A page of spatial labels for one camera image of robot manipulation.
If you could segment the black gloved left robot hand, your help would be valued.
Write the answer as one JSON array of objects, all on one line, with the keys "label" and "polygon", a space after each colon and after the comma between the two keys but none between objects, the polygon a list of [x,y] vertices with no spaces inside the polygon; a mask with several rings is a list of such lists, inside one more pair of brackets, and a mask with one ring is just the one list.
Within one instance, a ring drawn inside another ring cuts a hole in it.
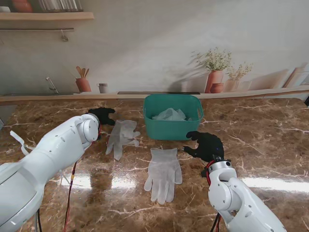
[{"label": "black gloved left robot hand", "polygon": [[99,119],[101,125],[115,125],[115,121],[109,118],[109,114],[115,113],[115,110],[112,108],[100,107],[96,109],[89,109],[88,113],[95,115]]}]

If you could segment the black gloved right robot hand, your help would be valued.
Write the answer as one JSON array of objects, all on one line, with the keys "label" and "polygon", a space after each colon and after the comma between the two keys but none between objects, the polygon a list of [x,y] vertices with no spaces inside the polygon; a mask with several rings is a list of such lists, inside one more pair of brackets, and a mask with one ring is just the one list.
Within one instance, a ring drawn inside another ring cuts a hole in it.
[{"label": "black gloved right robot hand", "polygon": [[197,148],[184,146],[183,150],[194,158],[200,158],[205,162],[224,159],[224,147],[220,138],[208,132],[191,131],[186,138],[197,141]]}]

